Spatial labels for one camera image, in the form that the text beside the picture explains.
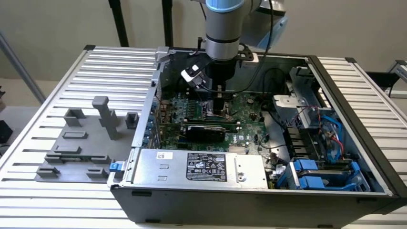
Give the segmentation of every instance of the red cable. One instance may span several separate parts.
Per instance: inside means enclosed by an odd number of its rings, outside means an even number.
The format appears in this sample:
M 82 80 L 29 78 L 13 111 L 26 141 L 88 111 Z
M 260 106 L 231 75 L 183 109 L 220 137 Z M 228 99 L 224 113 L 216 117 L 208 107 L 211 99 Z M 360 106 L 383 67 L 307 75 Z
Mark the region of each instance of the red cable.
M 340 155 L 341 155 L 341 158 L 343 158 L 343 154 L 344 154 L 343 144 L 335 137 L 331 137 L 331 139 L 340 145 Z

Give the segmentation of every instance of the warning label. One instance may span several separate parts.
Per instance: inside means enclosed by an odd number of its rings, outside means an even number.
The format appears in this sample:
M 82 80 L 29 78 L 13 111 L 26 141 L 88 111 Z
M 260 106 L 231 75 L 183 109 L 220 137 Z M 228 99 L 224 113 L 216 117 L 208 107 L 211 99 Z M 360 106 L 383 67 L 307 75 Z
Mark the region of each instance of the warning label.
M 187 179 L 227 182 L 225 155 L 188 153 Z

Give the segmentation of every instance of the floor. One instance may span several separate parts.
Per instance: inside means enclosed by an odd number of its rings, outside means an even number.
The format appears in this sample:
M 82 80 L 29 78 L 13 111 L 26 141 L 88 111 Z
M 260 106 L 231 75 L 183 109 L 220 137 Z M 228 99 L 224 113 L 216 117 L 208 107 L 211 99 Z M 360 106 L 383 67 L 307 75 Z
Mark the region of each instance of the floor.
M 45 96 L 49 95 L 58 83 L 58 81 L 45 80 L 37 80 L 36 82 Z M 0 85 L 1 91 L 5 91 L 1 99 L 6 106 L 40 106 L 22 80 L 0 78 Z

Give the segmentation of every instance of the white wall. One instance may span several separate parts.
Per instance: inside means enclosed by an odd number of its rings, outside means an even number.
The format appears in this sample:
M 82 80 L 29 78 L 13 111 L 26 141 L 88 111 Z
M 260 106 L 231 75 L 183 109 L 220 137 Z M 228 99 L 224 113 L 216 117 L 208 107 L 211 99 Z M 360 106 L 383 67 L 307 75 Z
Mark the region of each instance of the white wall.
M 121 0 L 129 43 L 164 45 L 160 0 Z M 384 71 L 407 59 L 405 0 L 285 0 L 289 23 L 273 52 L 353 57 Z M 108 0 L 0 0 L 0 29 L 36 79 L 58 80 L 85 44 L 117 46 Z M 204 36 L 200 7 L 173 0 L 175 46 Z M 17 78 L 0 53 L 0 77 Z

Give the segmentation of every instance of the gray plastic block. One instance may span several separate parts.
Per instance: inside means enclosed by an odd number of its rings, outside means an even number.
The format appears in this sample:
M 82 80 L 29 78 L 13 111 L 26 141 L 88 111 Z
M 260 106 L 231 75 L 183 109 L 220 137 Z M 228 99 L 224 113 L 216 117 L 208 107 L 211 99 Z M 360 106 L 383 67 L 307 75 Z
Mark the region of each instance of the gray plastic block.
M 64 139 L 85 139 L 88 133 L 85 131 L 66 131 L 62 133 Z
M 116 113 L 108 110 L 108 97 L 107 96 L 95 96 L 92 100 L 92 107 L 97 109 L 100 114 L 100 123 L 101 126 L 107 129 L 108 137 L 111 140 L 119 139 L 119 133 L 116 130 L 117 117 Z
M 105 155 L 104 157 L 92 157 L 91 161 L 93 162 L 93 164 L 109 164 L 112 162 L 108 155 Z
M 80 154 L 81 148 L 78 146 L 56 146 L 53 152 L 57 154 Z
M 88 176 L 89 168 L 103 168 L 108 173 L 109 163 L 128 159 L 135 131 L 127 129 L 125 117 L 117 117 L 117 140 L 111 140 L 100 126 L 99 116 L 80 119 L 81 126 L 64 126 L 61 134 L 48 151 L 42 167 L 54 167 L 57 177 L 37 175 L 38 182 L 105 183 L 107 177 Z M 86 138 L 64 138 L 65 133 L 86 133 Z M 80 147 L 80 153 L 56 153 L 56 147 Z
M 105 172 L 104 168 L 99 167 L 88 168 L 86 175 L 91 179 L 108 178 L 108 173 Z
M 56 178 L 58 170 L 54 167 L 38 167 L 37 174 L 40 177 Z
M 64 163 L 61 158 L 58 156 L 45 156 L 44 157 L 44 160 L 48 162 L 48 163 L 53 163 L 53 164 L 61 164 Z
M 127 129 L 135 130 L 139 124 L 139 113 L 128 112 L 125 116 L 125 125 Z
M 81 109 L 68 109 L 64 120 L 68 126 L 81 126 L 78 119 L 85 118 Z
M 64 117 L 68 126 L 81 126 L 76 117 Z

